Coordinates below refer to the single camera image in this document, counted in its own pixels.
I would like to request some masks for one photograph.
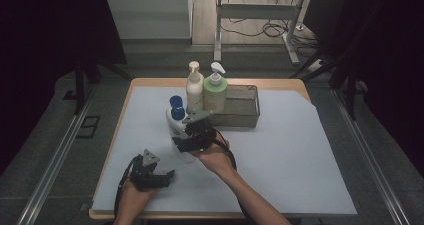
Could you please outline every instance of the green bottle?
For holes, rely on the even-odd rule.
[[[203,81],[203,109],[213,113],[223,113],[227,99],[227,80],[219,73],[225,73],[221,64],[211,64],[213,74]]]

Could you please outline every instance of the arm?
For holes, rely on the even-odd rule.
[[[127,179],[122,190],[119,210],[114,225],[131,225],[134,219],[144,210],[147,202],[154,196],[157,189],[139,192],[134,184]]]
[[[219,134],[217,139],[224,142]],[[228,185],[258,225],[290,224],[281,213],[243,180],[232,167],[230,159],[221,147],[213,144],[206,151],[195,152],[193,155]]]

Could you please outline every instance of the white bottle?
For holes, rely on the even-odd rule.
[[[225,73],[221,64],[211,64],[213,74],[203,82],[203,109],[213,113],[222,113],[227,99],[227,80],[218,72]]]
[[[203,110],[203,75],[199,73],[199,63],[190,62],[190,75],[187,78],[187,113]]]
[[[183,100],[180,96],[172,96],[169,99],[170,107],[166,110],[166,121],[168,122],[169,133],[171,135],[172,148],[174,152],[185,162],[196,160],[193,155],[187,152],[180,152],[177,145],[172,140],[173,137],[186,139],[188,135],[184,132],[185,124],[183,119],[187,116],[183,107]]]

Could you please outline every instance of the metal tray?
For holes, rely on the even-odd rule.
[[[213,126],[256,127],[260,115],[255,85],[228,85],[224,112],[209,117]]]

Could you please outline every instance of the blue bottle cap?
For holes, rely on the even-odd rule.
[[[171,115],[174,120],[181,120],[185,117],[185,110],[183,107],[183,99],[180,96],[172,96],[169,99],[171,104]]]

